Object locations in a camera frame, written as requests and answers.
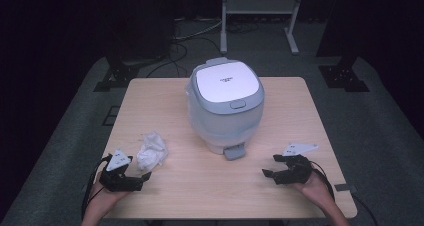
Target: hand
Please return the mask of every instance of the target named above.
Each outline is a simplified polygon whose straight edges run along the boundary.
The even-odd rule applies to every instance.
[[[82,220],[81,224],[83,226],[97,225],[99,221],[113,209],[113,207],[119,200],[131,193],[111,192],[106,188],[103,188],[103,185],[99,182],[100,174],[101,172],[97,174],[96,183],[93,184],[93,187],[90,192],[89,198],[93,198],[91,199],[91,201],[87,205],[87,209],[85,210],[84,219]]]
[[[349,222],[334,202],[327,186],[315,172],[311,173],[306,183],[294,183],[292,187],[301,192],[313,204],[318,206],[333,226],[347,226]]]

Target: forearm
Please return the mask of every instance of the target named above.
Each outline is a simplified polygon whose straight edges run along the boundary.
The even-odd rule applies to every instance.
[[[332,226],[349,226],[349,222],[344,216],[343,212],[336,205],[334,201],[325,202],[319,205],[319,208],[325,214],[325,217]]]

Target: crumpled plastic bag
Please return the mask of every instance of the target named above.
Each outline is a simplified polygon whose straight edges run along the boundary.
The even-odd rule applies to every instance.
[[[138,168],[150,172],[156,165],[163,165],[168,156],[168,149],[156,132],[144,135],[144,144],[137,154]]]

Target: black cable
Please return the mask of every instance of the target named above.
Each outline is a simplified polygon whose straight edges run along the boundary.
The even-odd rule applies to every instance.
[[[314,165],[318,166],[318,168],[320,168],[320,169],[321,169],[321,171],[322,171],[322,173],[324,174],[324,176],[325,176],[325,177],[327,177],[327,175],[325,174],[324,169],[323,169],[323,168],[321,168],[321,166],[319,166],[319,164],[315,163],[314,161],[309,161],[309,162],[311,162],[311,163],[313,163]]]
[[[156,68],[154,68],[152,71],[150,71],[147,74],[146,78],[150,77],[150,75],[152,75],[156,70],[158,70],[158,69],[160,69],[160,68],[162,68],[162,67],[164,67],[164,66],[166,66],[168,64],[175,63],[175,62],[183,59],[187,55],[187,48],[184,45],[181,45],[181,44],[178,44],[178,43],[174,43],[174,44],[177,45],[177,46],[182,47],[184,49],[184,54],[181,57],[179,57],[178,59],[176,59],[176,60],[171,60],[170,62],[167,62],[167,63],[164,63],[164,64],[161,64],[161,65],[157,66]]]
[[[365,208],[365,210],[368,212],[368,214],[371,216],[371,218],[372,218],[372,220],[374,221],[374,225],[375,226],[378,226],[378,222],[377,222],[377,219],[375,218],[375,216],[374,216],[374,214],[372,213],[372,211],[368,208],[368,206],[364,203],[364,202],[362,202],[362,200],[360,200],[359,198],[358,198],[358,196],[356,196],[355,194],[351,194],[352,195],[352,197],[356,200],[356,201],[358,201],[364,208]]]
[[[99,194],[105,187],[102,187],[101,189],[99,189],[99,191],[97,191],[87,202],[87,205],[90,204],[91,200],[93,200],[94,197],[97,196],[97,194]]]
[[[81,220],[84,219],[85,210],[87,209],[87,205],[88,205],[89,201],[91,201],[91,199],[94,197],[93,196],[91,199],[89,199],[90,193],[91,193],[91,188],[93,187],[93,182],[94,182],[94,178],[96,176],[97,169],[99,168],[101,163],[103,163],[105,161],[109,161],[111,158],[112,158],[112,155],[108,155],[108,156],[102,158],[96,164],[96,166],[93,169],[93,172],[90,174],[90,177],[89,177],[88,182],[87,182],[87,189],[85,190],[84,199],[83,199],[82,205],[81,205]]]
[[[214,41],[212,41],[212,40],[210,40],[210,39],[208,39],[208,38],[203,38],[203,37],[192,37],[192,38],[187,38],[187,39],[182,39],[182,40],[176,40],[176,42],[186,42],[186,41],[189,41],[189,40],[196,40],[196,39],[199,39],[199,40],[206,40],[206,41],[209,41],[210,43],[212,43],[213,44],[213,46],[215,47],[215,49],[219,52],[219,54],[222,56],[222,53],[221,53],[221,50],[219,49],[219,47],[218,47],[218,45],[214,42]]]
[[[325,183],[325,185],[327,186],[328,192],[330,193],[331,197],[333,198],[334,201],[336,201],[336,197],[334,196],[334,190],[333,187],[331,186],[330,181],[328,181],[327,175],[325,174],[324,169],[317,163],[313,162],[313,161],[309,161],[310,163],[313,163],[314,165],[318,166],[321,171],[319,171],[318,169],[313,169],[312,171],[314,171],[320,178],[321,180]]]

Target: wooden table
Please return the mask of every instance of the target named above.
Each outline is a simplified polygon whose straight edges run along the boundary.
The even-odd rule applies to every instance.
[[[273,160],[290,142],[318,144],[303,154],[324,168],[333,185],[344,184],[333,149],[302,78],[260,78],[265,107],[258,131],[241,159],[227,161],[209,151],[188,121],[184,78],[131,81],[105,148],[136,158],[143,134],[156,131],[169,150],[143,189],[118,203],[110,218],[290,219],[319,218],[322,212],[289,186],[276,185],[261,169],[280,171]],[[134,160],[127,176],[142,175]],[[357,209],[348,191],[335,191],[346,217]]]

